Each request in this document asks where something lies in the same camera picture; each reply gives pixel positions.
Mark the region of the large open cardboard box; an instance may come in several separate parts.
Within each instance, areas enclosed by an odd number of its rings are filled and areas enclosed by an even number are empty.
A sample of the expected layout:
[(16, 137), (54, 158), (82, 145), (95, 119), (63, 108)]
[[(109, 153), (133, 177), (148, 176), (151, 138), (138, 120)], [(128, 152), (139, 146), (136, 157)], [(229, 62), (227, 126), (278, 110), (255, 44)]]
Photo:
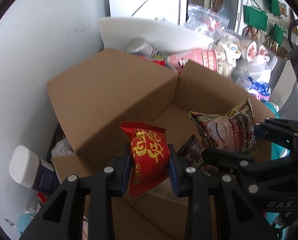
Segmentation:
[[(233, 81), (194, 62), (182, 74), (138, 56), (106, 49), (47, 83), (56, 116), (76, 155), (52, 160), (61, 181), (109, 164), (127, 143), (122, 122), (166, 128), (175, 150), (197, 129), (188, 112), (224, 115), (249, 98), (257, 122), (273, 113)], [(113, 198), (116, 239), (184, 239), (188, 198), (169, 179), (149, 193)]]

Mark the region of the small red snack packet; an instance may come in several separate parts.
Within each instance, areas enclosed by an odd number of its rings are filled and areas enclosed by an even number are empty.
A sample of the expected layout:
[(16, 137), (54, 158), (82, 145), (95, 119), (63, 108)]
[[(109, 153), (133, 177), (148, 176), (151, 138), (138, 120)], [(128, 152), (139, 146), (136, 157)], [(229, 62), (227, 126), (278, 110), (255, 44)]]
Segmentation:
[(166, 130), (142, 122), (123, 122), (121, 129), (129, 137), (133, 169), (130, 197), (137, 197), (169, 177), (170, 150)]

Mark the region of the blue white plastic bag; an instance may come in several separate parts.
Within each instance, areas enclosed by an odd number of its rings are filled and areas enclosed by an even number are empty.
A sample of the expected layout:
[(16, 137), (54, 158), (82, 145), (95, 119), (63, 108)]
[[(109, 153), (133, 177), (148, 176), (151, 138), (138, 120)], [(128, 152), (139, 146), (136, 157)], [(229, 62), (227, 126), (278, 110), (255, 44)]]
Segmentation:
[(271, 90), (268, 83), (263, 81), (253, 82), (252, 86), (248, 89), (248, 92), (261, 102), (268, 102), (271, 96)]

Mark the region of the green cereal snack bag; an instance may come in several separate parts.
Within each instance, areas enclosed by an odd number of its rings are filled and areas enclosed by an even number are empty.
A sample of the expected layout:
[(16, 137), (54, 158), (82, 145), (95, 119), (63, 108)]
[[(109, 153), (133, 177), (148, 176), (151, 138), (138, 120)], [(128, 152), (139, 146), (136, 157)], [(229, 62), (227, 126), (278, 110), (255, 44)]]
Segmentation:
[(246, 154), (255, 144), (253, 111), (249, 99), (225, 115), (190, 111), (188, 117), (198, 130), (203, 149)]

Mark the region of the white cap dark bottle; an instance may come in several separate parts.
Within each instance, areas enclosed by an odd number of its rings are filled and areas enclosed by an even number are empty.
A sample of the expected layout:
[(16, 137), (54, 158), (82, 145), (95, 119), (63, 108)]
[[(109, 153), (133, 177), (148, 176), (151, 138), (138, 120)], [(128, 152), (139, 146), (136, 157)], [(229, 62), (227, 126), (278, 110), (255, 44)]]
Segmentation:
[(45, 194), (52, 194), (60, 185), (53, 166), (23, 145), (15, 148), (9, 173), (18, 184)]

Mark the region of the light blue round gadget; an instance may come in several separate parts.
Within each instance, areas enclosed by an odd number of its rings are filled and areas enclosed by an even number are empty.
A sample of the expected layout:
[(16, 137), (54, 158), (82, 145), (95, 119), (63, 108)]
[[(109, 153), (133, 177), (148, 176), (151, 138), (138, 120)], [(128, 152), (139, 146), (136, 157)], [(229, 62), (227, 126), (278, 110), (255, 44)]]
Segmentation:
[(24, 233), (26, 230), (27, 226), (30, 224), (30, 222), (33, 220), (33, 218), (36, 216), (35, 213), (24, 213), (20, 215), (16, 222), (16, 228), (19, 232), (20, 235)]

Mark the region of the green tote bag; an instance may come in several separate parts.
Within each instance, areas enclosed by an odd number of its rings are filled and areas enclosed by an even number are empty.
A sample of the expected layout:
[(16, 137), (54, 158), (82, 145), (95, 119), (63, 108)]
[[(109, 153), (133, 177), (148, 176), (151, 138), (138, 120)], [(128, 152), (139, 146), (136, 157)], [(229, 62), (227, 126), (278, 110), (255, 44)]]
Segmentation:
[(261, 10), (255, 0), (247, 0), (249, 5), (243, 5), (244, 23), (261, 31), (267, 31), (268, 16)]

